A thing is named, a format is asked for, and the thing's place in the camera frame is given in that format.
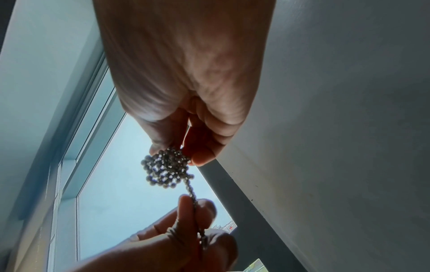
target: ceiling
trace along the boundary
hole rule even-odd
[[[219,162],[308,271],[428,271],[428,14],[427,0],[277,1]]]
[[[0,249],[19,220],[11,212],[36,195],[27,174],[46,160],[67,105],[85,88],[99,40],[91,1],[15,3],[0,55]]]

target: ball chain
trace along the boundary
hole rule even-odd
[[[153,156],[146,156],[141,164],[148,176],[146,180],[150,185],[162,186],[163,188],[175,188],[178,183],[183,182],[194,204],[194,210],[197,207],[196,194],[190,185],[194,175],[188,174],[188,163],[190,159],[182,154],[181,150],[169,147],[167,150],[161,150]],[[207,236],[203,229],[199,229],[200,243],[203,248],[207,246]]]

